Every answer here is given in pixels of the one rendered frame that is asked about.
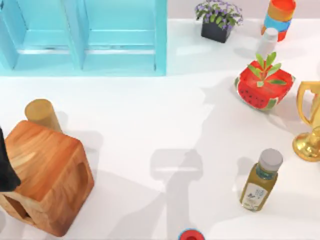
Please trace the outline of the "light blue rack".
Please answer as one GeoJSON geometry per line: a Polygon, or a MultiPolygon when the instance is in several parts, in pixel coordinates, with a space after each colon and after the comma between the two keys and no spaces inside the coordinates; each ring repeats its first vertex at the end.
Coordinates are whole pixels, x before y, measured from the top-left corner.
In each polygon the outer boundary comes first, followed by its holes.
{"type": "Polygon", "coordinates": [[[167,0],[0,0],[0,76],[164,76],[167,0]]]}

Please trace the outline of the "watermelon plant pot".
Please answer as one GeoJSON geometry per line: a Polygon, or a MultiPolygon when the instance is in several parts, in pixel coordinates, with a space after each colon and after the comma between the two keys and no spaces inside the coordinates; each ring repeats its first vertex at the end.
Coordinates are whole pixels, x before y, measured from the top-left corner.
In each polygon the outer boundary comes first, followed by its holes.
{"type": "Polygon", "coordinates": [[[257,53],[256,59],[248,64],[234,81],[240,98],[247,105],[263,112],[274,108],[296,80],[293,75],[281,69],[280,62],[274,64],[276,56],[275,51],[266,58],[257,53]]]}

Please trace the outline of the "purple flowers in black pot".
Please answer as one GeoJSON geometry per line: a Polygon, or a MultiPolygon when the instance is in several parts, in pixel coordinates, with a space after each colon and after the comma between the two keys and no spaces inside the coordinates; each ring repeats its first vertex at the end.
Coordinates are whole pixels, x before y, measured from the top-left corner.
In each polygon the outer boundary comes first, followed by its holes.
{"type": "Polygon", "coordinates": [[[195,7],[197,20],[202,19],[201,36],[225,43],[233,28],[241,25],[242,8],[226,0],[205,0],[195,7]]]}

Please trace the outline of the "green bottle with grey cap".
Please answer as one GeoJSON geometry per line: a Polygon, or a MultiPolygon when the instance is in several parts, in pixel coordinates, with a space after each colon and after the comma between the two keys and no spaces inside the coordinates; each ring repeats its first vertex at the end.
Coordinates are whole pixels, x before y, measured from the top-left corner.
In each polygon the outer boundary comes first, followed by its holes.
{"type": "Polygon", "coordinates": [[[241,205],[252,212],[260,211],[278,179],[283,155],[276,149],[267,148],[252,167],[240,196],[241,205]]]}

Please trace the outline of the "red and blue round object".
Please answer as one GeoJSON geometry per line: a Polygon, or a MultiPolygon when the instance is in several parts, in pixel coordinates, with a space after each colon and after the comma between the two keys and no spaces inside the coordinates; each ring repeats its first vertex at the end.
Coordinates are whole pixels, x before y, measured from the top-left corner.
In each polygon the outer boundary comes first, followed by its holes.
{"type": "Polygon", "coordinates": [[[188,228],[179,235],[178,240],[205,240],[205,237],[197,229],[188,228]]]}

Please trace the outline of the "tan wooden cylinder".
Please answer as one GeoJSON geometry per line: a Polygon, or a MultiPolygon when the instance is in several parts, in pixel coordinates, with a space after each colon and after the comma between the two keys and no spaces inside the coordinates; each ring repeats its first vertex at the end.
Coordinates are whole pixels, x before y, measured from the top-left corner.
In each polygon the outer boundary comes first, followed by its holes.
{"type": "Polygon", "coordinates": [[[54,107],[47,99],[39,98],[29,102],[24,109],[24,114],[35,124],[63,133],[54,107]]]}

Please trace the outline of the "wooden house-shaped box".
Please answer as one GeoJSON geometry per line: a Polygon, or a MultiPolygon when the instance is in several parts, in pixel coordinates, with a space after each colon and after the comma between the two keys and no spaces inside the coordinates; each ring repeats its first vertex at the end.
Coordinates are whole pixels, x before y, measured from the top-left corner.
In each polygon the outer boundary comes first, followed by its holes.
{"type": "Polygon", "coordinates": [[[0,192],[0,209],[56,237],[64,236],[94,186],[83,144],[22,120],[6,137],[5,146],[21,185],[13,192],[0,192]]]}

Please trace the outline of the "white bottle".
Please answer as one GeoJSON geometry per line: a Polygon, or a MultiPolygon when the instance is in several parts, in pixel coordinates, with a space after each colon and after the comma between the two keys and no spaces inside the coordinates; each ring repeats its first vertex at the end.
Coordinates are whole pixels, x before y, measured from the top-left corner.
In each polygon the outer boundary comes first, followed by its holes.
{"type": "Polygon", "coordinates": [[[266,59],[267,56],[274,51],[277,42],[278,31],[273,27],[266,28],[257,45],[256,54],[259,54],[263,59],[266,59]]]}

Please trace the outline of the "gold trophy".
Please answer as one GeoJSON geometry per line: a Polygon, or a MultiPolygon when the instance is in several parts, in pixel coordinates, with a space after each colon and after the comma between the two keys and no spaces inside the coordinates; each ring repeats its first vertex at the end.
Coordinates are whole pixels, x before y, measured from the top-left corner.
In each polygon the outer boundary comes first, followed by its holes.
{"type": "Polygon", "coordinates": [[[302,81],[296,95],[296,107],[300,119],[309,127],[311,132],[297,135],[292,141],[292,148],[298,157],[307,162],[320,162],[320,81],[302,81]],[[310,117],[303,113],[303,101],[306,91],[314,94],[310,117]]]}

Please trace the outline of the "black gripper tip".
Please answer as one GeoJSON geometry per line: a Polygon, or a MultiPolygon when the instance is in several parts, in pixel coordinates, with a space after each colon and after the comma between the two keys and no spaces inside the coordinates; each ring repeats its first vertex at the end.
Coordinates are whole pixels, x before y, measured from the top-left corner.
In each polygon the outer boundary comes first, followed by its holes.
{"type": "Polygon", "coordinates": [[[21,185],[7,154],[3,130],[0,127],[0,192],[13,192],[21,185]]]}

